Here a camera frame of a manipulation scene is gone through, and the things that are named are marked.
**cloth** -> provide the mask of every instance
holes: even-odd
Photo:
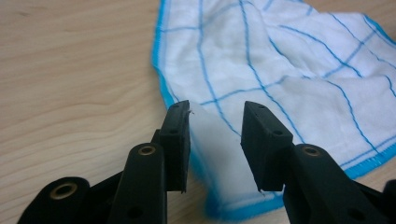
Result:
[[[153,65],[166,106],[191,102],[191,165],[210,217],[281,207],[258,192],[240,147],[245,101],[266,105],[294,144],[326,149],[348,176],[396,154],[396,44],[359,13],[299,1],[163,0]]]

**screw hole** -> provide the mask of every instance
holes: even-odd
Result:
[[[138,218],[143,215],[143,210],[140,207],[135,206],[128,210],[127,215],[129,218]]]
[[[307,154],[309,156],[319,156],[320,155],[320,152],[317,149],[312,148],[312,147],[304,147],[303,150],[304,150],[305,154]]]
[[[66,182],[66,183],[56,187],[55,189],[53,189],[50,192],[49,196],[53,200],[65,199],[65,198],[71,196],[72,194],[74,194],[76,192],[77,188],[78,188],[77,184],[75,184],[73,182]]]
[[[347,209],[347,214],[350,217],[353,217],[354,219],[356,219],[358,221],[363,221],[364,219],[366,219],[366,217],[364,216],[363,212],[359,211],[356,208],[348,208]]]
[[[141,147],[138,151],[139,155],[148,156],[155,152],[155,147]]]

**table surface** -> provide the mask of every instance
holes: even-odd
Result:
[[[319,11],[359,11],[396,39],[396,1],[306,1]],[[0,222],[15,223],[49,182],[94,185],[119,172],[165,115],[150,64],[158,2],[0,2]],[[396,159],[359,179],[381,190]],[[169,223],[219,223],[204,215],[205,188],[169,193]],[[283,209],[246,223],[288,223]]]

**wooden table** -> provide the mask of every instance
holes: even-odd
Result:
[[[319,10],[361,11],[396,38],[394,0],[309,0]],[[76,175],[94,185],[119,172],[165,115],[150,64],[158,2],[0,2],[0,222],[15,223],[49,182]],[[396,160],[360,179],[375,189]],[[169,223],[218,223],[205,189],[169,194]],[[287,223],[278,210],[247,223]]]

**white cloth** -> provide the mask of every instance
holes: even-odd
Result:
[[[396,154],[396,44],[365,15],[288,0],[163,0],[152,55],[165,104],[191,102],[192,170],[211,217],[282,206],[281,193],[257,191],[240,147],[247,100],[352,178]]]

